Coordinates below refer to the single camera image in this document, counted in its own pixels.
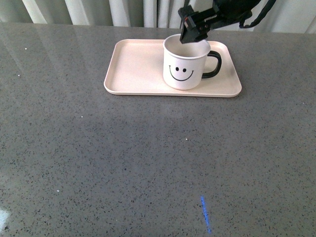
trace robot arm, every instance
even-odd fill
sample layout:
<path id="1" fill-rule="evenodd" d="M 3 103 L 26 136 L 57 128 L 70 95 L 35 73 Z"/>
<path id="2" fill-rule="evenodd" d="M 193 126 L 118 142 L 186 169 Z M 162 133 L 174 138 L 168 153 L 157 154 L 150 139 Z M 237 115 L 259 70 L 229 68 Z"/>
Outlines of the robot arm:
<path id="1" fill-rule="evenodd" d="M 240 28 L 254 27 L 266 16 L 276 0 L 268 0 L 261 13 L 250 25 L 244 25 L 252 16 L 254 8 L 261 0 L 213 0 L 213 7 L 194 12 L 190 5 L 179 9 L 182 20 L 181 43 L 199 42 L 207 38 L 210 30 L 239 22 Z"/>

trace smiley face mouth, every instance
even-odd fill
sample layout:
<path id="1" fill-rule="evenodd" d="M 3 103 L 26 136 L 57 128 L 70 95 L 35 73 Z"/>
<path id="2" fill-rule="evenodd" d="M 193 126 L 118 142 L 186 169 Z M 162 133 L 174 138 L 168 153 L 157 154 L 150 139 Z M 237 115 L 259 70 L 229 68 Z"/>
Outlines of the smiley face mouth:
<path id="1" fill-rule="evenodd" d="M 193 72 L 194 72 L 194 71 L 192 71 L 192 72 L 191 72 L 191 75 L 190 75 L 188 78 L 183 79 L 183 80 L 180 80 L 180 79 L 177 79 L 177 78 L 175 78 L 175 77 L 173 76 L 173 74 L 172 74 L 172 72 L 171 72 L 171 65 L 169 65 L 169 70 L 170 70 L 170 74 L 171 74 L 171 76 L 173 77 L 173 79 L 178 80 L 178 81 L 185 81 L 185 80 L 189 79 L 189 78 L 192 76 Z"/>

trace mug rim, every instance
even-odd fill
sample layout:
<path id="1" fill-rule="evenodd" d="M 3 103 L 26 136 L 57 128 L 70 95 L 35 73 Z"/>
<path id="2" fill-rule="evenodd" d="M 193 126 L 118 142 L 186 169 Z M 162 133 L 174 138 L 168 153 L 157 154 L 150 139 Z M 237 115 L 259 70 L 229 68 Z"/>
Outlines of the mug rim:
<path id="1" fill-rule="evenodd" d="M 203 39 L 203 40 L 201 40 L 201 41 L 199 41 L 199 42 L 193 42 L 193 43 L 201 43 L 201 42 L 203 42 L 203 43 L 208 44 L 209 50 L 208 50 L 207 53 L 205 53 L 205 54 L 203 54 L 203 55 L 200 55 L 200 56 L 195 56 L 195 57 L 186 57 L 186 56 L 177 55 L 177 54 L 171 52 L 170 50 L 168 50 L 167 47 L 166 47 L 166 45 L 165 45 L 168 39 L 173 38 L 173 37 L 177 37 L 177 36 L 179 36 L 179 40 L 180 40 L 181 34 L 175 34 L 175 35 L 168 36 L 168 37 L 163 41 L 163 44 L 162 44 L 162 45 L 163 45 L 163 48 L 164 48 L 170 55 L 172 55 L 172 56 L 174 56 L 174 57 L 176 57 L 176 58 L 187 59 L 187 60 L 199 59 L 199 58 L 202 58 L 202 57 L 205 57 L 206 55 L 208 55 L 208 53 L 209 53 L 210 50 L 211 50 L 211 45 L 210 45 L 206 40 Z"/>

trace smiley face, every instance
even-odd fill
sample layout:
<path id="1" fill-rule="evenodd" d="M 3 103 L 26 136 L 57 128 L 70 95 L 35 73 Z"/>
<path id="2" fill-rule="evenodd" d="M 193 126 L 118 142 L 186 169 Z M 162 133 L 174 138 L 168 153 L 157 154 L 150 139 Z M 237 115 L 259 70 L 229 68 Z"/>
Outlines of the smiley face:
<path id="1" fill-rule="evenodd" d="M 182 70 L 180 70 L 178 67 L 176 67 L 175 70 L 177 71 L 176 74 L 178 77 L 178 78 L 176 78 L 171 72 L 171 65 L 169 65 L 169 70 L 170 70 L 170 74 L 173 77 L 173 79 L 178 80 L 178 81 L 185 81 L 185 80 L 189 79 L 194 72 L 194 70 L 192 70 L 191 74 L 188 77 L 188 73 L 190 73 L 190 72 L 187 72 L 186 68 L 183 68 Z"/>

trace gray speckled countertop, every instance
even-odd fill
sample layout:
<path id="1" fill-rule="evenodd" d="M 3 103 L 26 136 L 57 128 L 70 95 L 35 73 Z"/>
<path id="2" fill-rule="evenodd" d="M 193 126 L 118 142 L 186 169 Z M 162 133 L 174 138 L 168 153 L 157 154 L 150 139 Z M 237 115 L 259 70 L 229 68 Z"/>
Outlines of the gray speckled countertop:
<path id="1" fill-rule="evenodd" d="M 0 24 L 0 235 L 316 236 L 316 35 L 211 32 L 234 98 L 105 90 L 119 40 L 178 32 Z"/>

